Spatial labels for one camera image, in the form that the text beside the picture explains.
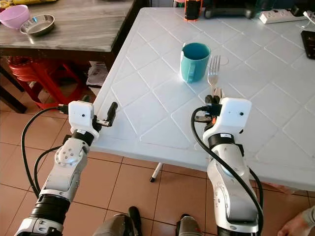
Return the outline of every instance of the table surface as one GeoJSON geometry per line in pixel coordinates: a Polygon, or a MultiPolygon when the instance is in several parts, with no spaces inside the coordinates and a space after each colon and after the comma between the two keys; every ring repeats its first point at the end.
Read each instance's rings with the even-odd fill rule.
{"type": "Polygon", "coordinates": [[[188,23],[183,15],[180,8],[141,9],[95,100],[99,118],[113,101],[119,107],[92,149],[205,171],[208,155],[189,121],[210,88],[206,77],[186,84],[179,74],[183,43],[202,42],[222,56],[218,86],[225,96],[252,102],[236,138],[247,164],[262,181],[314,191],[315,60],[306,57],[300,36],[306,22],[201,17],[188,23]]]}
{"type": "Polygon", "coordinates": [[[55,28],[29,38],[0,24],[0,47],[110,52],[135,0],[58,0],[29,5],[32,16],[50,14],[55,28]]]}

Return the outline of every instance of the black cable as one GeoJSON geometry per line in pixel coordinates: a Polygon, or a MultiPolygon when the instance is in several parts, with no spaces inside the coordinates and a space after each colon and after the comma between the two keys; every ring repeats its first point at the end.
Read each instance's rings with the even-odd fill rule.
{"type": "Polygon", "coordinates": [[[44,152],[37,158],[37,160],[36,160],[36,162],[35,162],[35,165],[34,165],[34,182],[35,182],[35,186],[36,186],[36,188],[37,188],[37,190],[38,190],[38,193],[40,193],[40,187],[39,187],[38,178],[37,178],[37,167],[38,167],[38,164],[39,164],[40,160],[41,160],[47,153],[49,153],[49,152],[51,152],[51,151],[54,151],[54,150],[57,150],[57,149],[59,149],[60,147],[61,147],[61,146],[57,146],[57,147],[53,147],[53,148],[51,148],[51,149],[49,149],[49,150],[47,150],[47,151],[44,151],[44,152]]]}
{"type": "Polygon", "coordinates": [[[258,203],[258,200],[254,193],[250,190],[250,188],[247,186],[247,184],[242,180],[242,178],[225,162],[223,161],[218,155],[216,155],[213,151],[211,151],[199,138],[196,128],[195,128],[195,116],[197,112],[199,111],[207,111],[207,107],[199,107],[196,110],[193,111],[190,119],[190,125],[192,129],[192,133],[199,143],[199,145],[208,153],[210,154],[216,161],[218,161],[223,167],[225,167],[233,176],[236,178],[236,180],[241,184],[241,186],[245,189],[245,191],[248,193],[252,201],[254,202],[257,210],[258,210],[258,235],[261,234],[262,228],[263,228],[263,212],[260,204],[258,203]]]}
{"type": "Polygon", "coordinates": [[[28,130],[29,126],[32,124],[32,122],[42,113],[46,112],[46,111],[49,111],[49,110],[57,110],[58,107],[50,107],[50,108],[46,108],[38,113],[36,113],[36,115],[34,115],[30,120],[29,122],[25,125],[24,127],[24,130],[22,132],[22,137],[21,137],[21,149],[22,149],[22,157],[23,157],[23,161],[24,161],[24,166],[25,166],[25,171],[26,171],[26,174],[28,176],[28,179],[29,179],[29,182],[31,184],[31,187],[35,193],[35,195],[37,196],[38,198],[38,195],[39,195],[39,192],[32,180],[32,176],[30,174],[30,169],[29,169],[29,166],[28,166],[28,161],[27,161],[27,158],[26,158],[26,152],[25,152],[25,135],[26,135],[26,131],[28,130]]]}
{"type": "Polygon", "coordinates": [[[252,171],[252,169],[250,168],[250,174],[254,177],[257,185],[258,185],[258,189],[259,189],[259,204],[261,206],[261,208],[263,209],[264,208],[264,191],[262,189],[262,185],[261,185],[261,182],[258,178],[258,176],[255,174],[254,171],[252,171]]]}

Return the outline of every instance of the mug handle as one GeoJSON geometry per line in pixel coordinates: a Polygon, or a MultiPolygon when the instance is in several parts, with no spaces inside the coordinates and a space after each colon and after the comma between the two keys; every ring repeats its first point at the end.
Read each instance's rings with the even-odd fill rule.
{"type": "Polygon", "coordinates": [[[188,83],[193,81],[193,76],[195,75],[196,65],[195,63],[191,63],[188,69],[188,83]]]}

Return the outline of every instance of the fork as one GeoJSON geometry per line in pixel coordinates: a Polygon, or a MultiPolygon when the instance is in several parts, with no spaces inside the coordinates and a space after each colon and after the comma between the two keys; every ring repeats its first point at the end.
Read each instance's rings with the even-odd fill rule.
{"type": "Polygon", "coordinates": [[[208,83],[211,85],[213,90],[213,95],[216,92],[216,84],[219,78],[219,69],[220,69],[220,59],[221,55],[215,55],[210,59],[210,66],[208,71],[208,83]]]}

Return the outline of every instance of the tiled floor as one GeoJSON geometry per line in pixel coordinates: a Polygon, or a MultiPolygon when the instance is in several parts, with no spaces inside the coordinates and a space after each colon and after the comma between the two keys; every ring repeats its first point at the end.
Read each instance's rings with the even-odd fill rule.
{"type": "MultiPolygon", "coordinates": [[[[3,79],[1,83],[28,107],[25,114],[17,114],[0,104],[0,236],[11,236],[35,203],[23,167],[20,136],[38,108],[27,94],[3,79]]],[[[41,96],[49,99],[47,94],[41,96]]],[[[29,166],[44,150],[60,145],[65,134],[69,134],[67,116],[50,112],[37,119],[26,137],[29,166]]],[[[48,154],[40,165],[40,184],[51,170],[53,156],[48,154]]],[[[132,205],[143,217],[144,236],[174,236],[175,224],[183,213],[195,217],[205,235],[216,235],[213,189],[206,173],[164,165],[156,181],[150,183],[155,166],[153,162],[90,152],[75,202],[67,214],[64,235],[90,236],[105,219],[127,212],[132,205]]],[[[263,236],[275,236],[287,220],[315,204],[314,192],[287,195],[268,185],[264,188],[263,236]]]]}

